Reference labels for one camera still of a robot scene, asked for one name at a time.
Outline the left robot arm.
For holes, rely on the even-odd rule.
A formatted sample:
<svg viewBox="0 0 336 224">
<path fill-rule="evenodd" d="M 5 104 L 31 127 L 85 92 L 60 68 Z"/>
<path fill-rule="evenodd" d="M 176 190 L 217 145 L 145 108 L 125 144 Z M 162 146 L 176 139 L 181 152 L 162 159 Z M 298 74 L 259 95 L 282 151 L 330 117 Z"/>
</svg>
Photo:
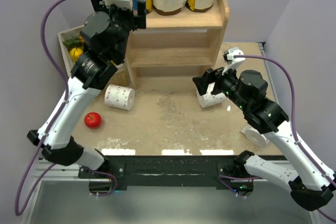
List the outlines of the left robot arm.
<svg viewBox="0 0 336 224">
<path fill-rule="evenodd" d="M 46 160 L 64 166 L 77 163 L 97 178 L 110 172 L 110 162 L 98 150 L 87 150 L 76 143 L 72 132 L 88 105 L 124 63 L 130 32 L 146 28 L 145 0 L 138 0 L 136 9 L 132 0 L 126 3 L 129 7 L 123 7 L 119 0 L 92 0 L 95 12 L 80 31 L 85 51 L 73 66 L 49 119 L 27 134 Z"/>
</svg>

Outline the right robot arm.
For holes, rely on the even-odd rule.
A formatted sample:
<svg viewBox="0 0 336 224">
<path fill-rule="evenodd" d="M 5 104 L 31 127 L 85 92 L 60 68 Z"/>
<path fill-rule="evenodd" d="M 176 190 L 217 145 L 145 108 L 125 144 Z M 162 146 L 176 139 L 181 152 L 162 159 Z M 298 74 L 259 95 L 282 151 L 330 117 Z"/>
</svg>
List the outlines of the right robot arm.
<svg viewBox="0 0 336 224">
<path fill-rule="evenodd" d="M 335 191 L 335 172 L 322 165 L 311 149 L 291 131 L 286 112 L 266 96 L 268 83 L 260 72 L 208 69 L 201 77 L 193 77 L 199 95 L 205 95 L 210 84 L 212 94 L 224 94 L 243 112 L 244 119 L 284 155 L 293 169 L 284 169 L 249 151 L 234 160 L 234 173 L 239 178 L 260 177 L 288 192 L 307 211 L 326 206 Z"/>
</svg>

